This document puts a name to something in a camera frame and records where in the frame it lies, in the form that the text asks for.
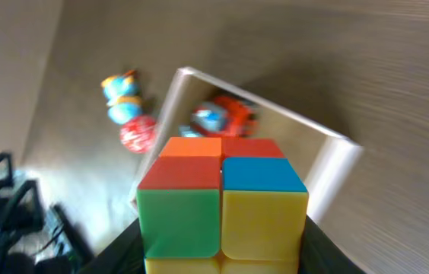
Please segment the red ball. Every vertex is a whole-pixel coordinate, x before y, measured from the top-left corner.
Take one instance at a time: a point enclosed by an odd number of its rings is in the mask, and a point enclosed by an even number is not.
[[[129,120],[120,130],[120,141],[131,152],[145,153],[155,142],[155,120],[147,115],[140,115]]]

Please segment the open box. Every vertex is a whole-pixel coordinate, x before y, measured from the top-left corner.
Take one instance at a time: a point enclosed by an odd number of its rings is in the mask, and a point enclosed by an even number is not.
[[[307,214],[317,223],[345,182],[361,146],[304,116],[190,67],[179,68],[174,75],[157,121],[157,138],[138,167],[131,201],[167,140],[179,136],[179,126],[189,124],[193,110],[220,91],[259,106],[258,127],[251,137],[275,140],[306,185],[310,194]]]

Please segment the blurred background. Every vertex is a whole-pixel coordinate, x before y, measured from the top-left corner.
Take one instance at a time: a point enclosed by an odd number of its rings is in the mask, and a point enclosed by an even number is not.
[[[429,0],[0,0],[0,151],[95,253],[142,158],[100,83],[140,68],[156,116],[185,65],[362,145],[320,227],[368,272],[429,273]]]

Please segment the puzzle cube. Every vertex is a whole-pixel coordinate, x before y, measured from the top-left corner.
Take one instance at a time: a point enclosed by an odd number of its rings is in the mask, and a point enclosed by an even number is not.
[[[235,260],[298,260],[308,194],[288,160],[228,158],[223,181],[223,253]]]
[[[146,259],[148,274],[219,274],[215,259]]]
[[[173,137],[164,146],[160,156],[210,156],[221,159],[221,138]]]
[[[138,186],[145,256],[208,258],[220,250],[220,159],[161,157]]]
[[[271,139],[223,138],[223,159],[231,157],[285,158],[281,149]]]
[[[225,260],[221,274],[295,274],[295,262]]]

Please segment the green tile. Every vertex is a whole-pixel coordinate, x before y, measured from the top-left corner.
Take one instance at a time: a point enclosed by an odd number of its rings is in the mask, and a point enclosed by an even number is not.
[[[207,258],[220,250],[219,190],[138,190],[147,258]]]

